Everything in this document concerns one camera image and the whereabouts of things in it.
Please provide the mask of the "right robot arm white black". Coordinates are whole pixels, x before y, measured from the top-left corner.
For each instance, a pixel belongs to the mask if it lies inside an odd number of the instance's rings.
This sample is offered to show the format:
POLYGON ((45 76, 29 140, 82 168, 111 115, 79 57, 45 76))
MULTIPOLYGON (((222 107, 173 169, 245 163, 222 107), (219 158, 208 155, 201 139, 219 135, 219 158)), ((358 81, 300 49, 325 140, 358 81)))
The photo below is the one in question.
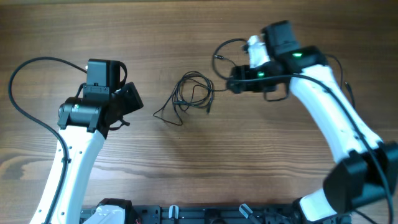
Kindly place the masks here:
POLYGON ((335 162, 322 187, 297 201, 298 222, 318 223, 378 200, 390 202, 397 187, 397 143, 384 142, 363 122, 326 55, 314 45, 300 45, 289 21, 263 28, 243 49, 249 63, 232 69, 227 88, 267 94, 284 84, 316 122, 335 162))

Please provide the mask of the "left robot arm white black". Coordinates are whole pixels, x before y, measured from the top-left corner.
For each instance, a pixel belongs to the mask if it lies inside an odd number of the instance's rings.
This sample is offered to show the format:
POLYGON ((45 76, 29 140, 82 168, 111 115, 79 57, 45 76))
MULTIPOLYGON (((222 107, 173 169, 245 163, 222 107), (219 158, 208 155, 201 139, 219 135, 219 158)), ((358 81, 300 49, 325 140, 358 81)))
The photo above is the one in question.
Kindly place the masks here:
POLYGON ((58 111, 61 141, 31 223, 78 223, 98 153, 114 123, 127 126, 125 115, 143 102, 126 81, 127 68, 115 60, 90 59, 83 96, 69 97, 58 111))

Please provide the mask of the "black usb cable end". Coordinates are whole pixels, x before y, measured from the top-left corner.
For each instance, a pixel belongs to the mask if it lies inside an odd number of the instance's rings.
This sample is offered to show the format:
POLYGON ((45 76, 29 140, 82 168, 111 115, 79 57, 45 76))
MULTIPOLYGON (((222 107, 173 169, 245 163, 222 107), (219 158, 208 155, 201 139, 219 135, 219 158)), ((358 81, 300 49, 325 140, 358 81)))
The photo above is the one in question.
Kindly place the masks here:
POLYGON ((347 92, 349 94, 349 97, 350 97, 351 106, 355 109, 356 108, 356 102, 355 102, 355 98, 354 98, 354 95, 353 95, 353 90, 352 90, 351 85, 347 81, 345 81, 345 79, 344 79, 344 70, 343 70, 343 66, 342 66, 341 62, 338 60, 337 57, 335 57, 332 54, 326 54, 325 56, 329 57, 329 58, 332 58, 338 64, 339 69, 340 69, 340 89, 342 90, 343 86, 346 88, 346 90, 347 90, 347 92))

